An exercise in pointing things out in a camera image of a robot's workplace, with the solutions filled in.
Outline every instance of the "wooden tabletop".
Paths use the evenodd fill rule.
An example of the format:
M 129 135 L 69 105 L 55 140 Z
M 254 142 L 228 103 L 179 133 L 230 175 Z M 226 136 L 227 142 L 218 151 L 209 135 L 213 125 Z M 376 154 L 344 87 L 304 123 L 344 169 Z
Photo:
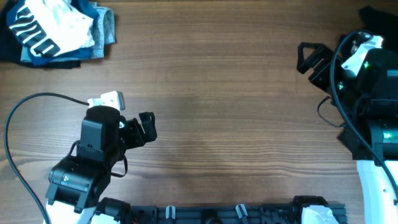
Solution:
M 336 139 L 340 130 L 317 115 L 326 94 L 295 68 L 301 41 L 334 48 L 340 34 L 361 28 L 358 9 L 367 1 L 102 2 L 114 10 L 117 37 L 104 60 L 72 70 L 0 63 L 0 134 L 27 95 L 86 101 L 118 90 L 127 119 L 155 113 L 159 137 L 126 153 L 129 172 L 112 178 L 103 197 L 189 206 L 319 195 L 345 203 L 349 222 L 363 223 L 356 163 Z M 398 12 L 393 1 L 373 6 Z M 43 203 L 49 171 L 79 139 L 85 110 L 42 97 L 11 121 L 13 158 Z M 328 103 L 322 113 L 341 122 Z M 0 141 L 0 223 L 42 223 Z

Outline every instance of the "white fabric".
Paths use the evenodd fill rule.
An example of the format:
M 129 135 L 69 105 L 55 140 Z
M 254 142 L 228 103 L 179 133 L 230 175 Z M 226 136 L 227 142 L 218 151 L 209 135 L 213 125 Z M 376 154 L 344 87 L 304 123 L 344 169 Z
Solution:
M 26 0 L 25 6 L 32 12 L 35 20 L 42 26 L 47 37 L 52 39 L 61 49 L 54 56 L 94 46 L 90 27 L 93 19 L 80 13 L 70 0 Z

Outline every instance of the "blue fabric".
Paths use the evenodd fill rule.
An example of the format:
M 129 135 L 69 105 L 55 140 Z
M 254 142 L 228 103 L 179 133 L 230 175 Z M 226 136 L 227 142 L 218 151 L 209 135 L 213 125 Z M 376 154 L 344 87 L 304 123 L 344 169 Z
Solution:
M 16 20 L 17 11 L 24 5 L 24 3 L 25 3 L 25 0 L 19 0 L 18 3 L 8 12 L 8 14 L 7 14 L 7 25 L 8 26 L 11 26 L 12 23 Z M 73 7 L 75 7 L 76 9 L 78 9 L 81 13 L 86 14 L 86 12 L 87 12 L 88 14 L 86 14 L 86 15 L 91 17 L 92 19 L 94 19 L 94 21 L 96 21 L 99 16 L 99 14 L 96 12 L 96 9 L 94 9 L 93 6 L 91 6 L 88 3 L 88 0 L 74 0 L 74 1 L 72 1 L 71 5 Z M 21 45 L 23 45 L 22 41 L 17 36 L 16 36 L 16 39 L 18 40 L 18 42 Z M 77 50 L 74 50 L 71 52 L 61 54 L 57 57 L 35 57 L 29 50 L 26 50 L 25 52 L 28 53 L 30 61 L 34 65 L 45 65 L 56 58 L 62 58 L 62 57 L 74 58 L 73 60 L 88 59 L 88 58 L 90 58 L 91 49 L 90 48 L 77 49 Z
M 51 62 L 64 62 L 69 60 L 96 59 L 104 57 L 104 46 L 114 44 L 116 41 L 114 34 L 114 14 L 107 7 L 97 6 L 96 2 L 90 2 L 96 8 L 99 17 L 94 22 L 91 34 L 93 35 L 95 45 L 90 47 L 90 56 L 88 58 L 75 57 L 57 57 Z M 29 50 L 27 47 L 22 49 L 21 62 L 30 62 Z

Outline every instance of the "folded clothes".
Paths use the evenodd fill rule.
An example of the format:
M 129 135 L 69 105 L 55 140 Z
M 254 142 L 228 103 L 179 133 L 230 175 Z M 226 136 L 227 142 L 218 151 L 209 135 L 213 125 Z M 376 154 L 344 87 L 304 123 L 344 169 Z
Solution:
M 10 61 L 30 68 L 75 68 L 80 66 L 79 60 L 56 62 L 35 66 L 32 62 L 21 62 L 22 45 L 6 25 L 7 13 L 16 5 L 15 0 L 9 0 L 0 12 L 0 60 Z
M 73 3 L 73 1 L 72 1 L 72 6 L 73 7 L 75 7 L 76 9 L 78 9 L 80 12 L 82 12 L 82 13 L 88 13 L 87 14 L 87 16 L 89 16 L 91 19 L 93 19 L 94 21 L 96 21 L 97 20 L 97 18 L 98 18 L 98 16 L 99 16 L 99 14 L 96 12 L 96 10 L 92 7 L 92 6 L 90 6 L 89 4 L 88 4 L 88 0 L 76 0 L 76 1 L 74 1 L 75 2 L 75 4 Z M 26 12 L 23 12 L 23 9 L 20 11 L 20 14 L 19 14 L 19 17 L 18 17 L 18 11 L 19 11 L 19 9 L 21 9 L 22 7 L 24 7 L 24 5 L 25 5 L 25 0 L 20 0 L 9 12 L 8 12 L 8 14 L 7 14 L 7 25 L 8 26 L 12 26 L 13 25 L 13 23 L 17 20 L 17 19 L 23 19 L 21 22 L 25 22 L 24 20 L 28 20 L 28 15 L 24 15 L 24 13 L 26 13 Z M 59 10 L 67 10 L 67 9 L 65 9 L 64 7 L 60 7 L 60 9 Z M 85 33 L 85 35 L 86 36 L 88 36 L 88 33 L 90 33 L 91 34 L 91 32 L 90 31 L 88 31 L 88 32 L 86 32 Z M 24 39 L 25 41 L 22 41 L 20 38 L 17 38 L 17 40 L 22 44 L 22 45 L 24 45 L 26 42 L 29 42 L 30 41 L 30 39 L 28 39 L 28 40 L 26 40 L 26 39 Z M 42 42 L 38 42 L 37 43 L 37 45 L 38 46 L 40 46 L 43 42 L 46 42 L 48 39 L 46 39 L 46 38 L 44 38 L 44 39 L 42 39 Z M 62 46 L 58 46 L 58 47 L 60 47 L 61 49 L 62 48 L 68 48 L 67 47 L 67 45 L 62 45 Z M 41 50 L 41 51 L 49 51 L 49 50 L 51 50 L 52 52 L 54 51 L 53 50 L 53 48 L 51 48 L 51 49 L 49 49 L 49 47 L 47 47 L 46 49 L 44 48 L 44 47 L 41 47 L 41 48 L 39 48 L 39 50 Z M 37 52 L 33 52 L 32 53 L 32 51 L 31 50 L 28 50 L 27 51 L 27 53 L 28 53 L 28 55 L 29 55 L 29 58 L 30 58 L 30 60 L 29 60 L 29 62 L 32 62 L 34 65 L 45 65 L 46 63 L 48 63 L 48 62 L 50 62 L 50 61 L 52 61 L 52 60 L 54 60 L 55 58 L 57 58 L 57 57 L 37 57 L 37 56 L 35 56 L 33 53 L 35 53 L 35 54 L 37 54 Z M 91 56 L 90 56 L 90 54 L 91 54 L 91 50 L 89 49 L 89 48 L 80 48 L 80 49 L 77 49 L 77 50 L 73 50 L 73 51 L 70 51 L 70 52 L 66 52 L 66 53 L 64 53 L 64 54 L 60 54 L 58 57 L 68 57 L 68 58 L 74 58 L 74 60 L 76 60 L 76 59 L 84 59 L 84 58 L 90 58 Z
M 54 62 L 64 62 L 69 60 L 78 59 L 96 59 L 104 57 L 104 46 L 108 44 L 114 44 L 116 41 L 115 31 L 114 31 L 114 14 L 111 9 L 107 7 L 97 6 L 96 2 L 90 2 L 90 5 L 96 9 L 99 14 L 98 20 L 94 22 L 92 28 L 92 36 L 94 38 L 94 46 L 90 47 L 90 57 L 89 58 L 76 58 L 76 57 L 57 57 L 51 61 Z M 22 49 L 21 62 L 31 62 L 29 57 L 29 51 L 27 47 Z

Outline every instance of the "wooden table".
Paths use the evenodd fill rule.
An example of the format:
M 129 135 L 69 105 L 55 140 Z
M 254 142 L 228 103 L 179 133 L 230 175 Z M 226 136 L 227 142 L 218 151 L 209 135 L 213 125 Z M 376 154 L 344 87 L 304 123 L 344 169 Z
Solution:
M 0 130 L 23 97 L 50 91 L 81 100 L 119 90 L 130 119 L 156 115 L 158 139 L 126 153 L 129 172 L 104 197 L 132 205 L 283 203 L 320 195 L 363 223 L 351 153 L 316 107 L 325 94 L 296 69 L 301 41 L 335 47 L 362 26 L 366 1 L 103 2 L 116 14 L 117 44 L 73 70 L 0 63 Z M 374 3 L 397 12 L 392 1 Z M 79 139 L 86 108 L 43 97 L 15 113 L 9 141 L 18 169 L 45 203 L 50 169 Z M 326 104 L 322 113 L 341 118 Z M 0 140 L 0 223 L 41 223 Z M 122 171 L 123 166 L 115 167 Z

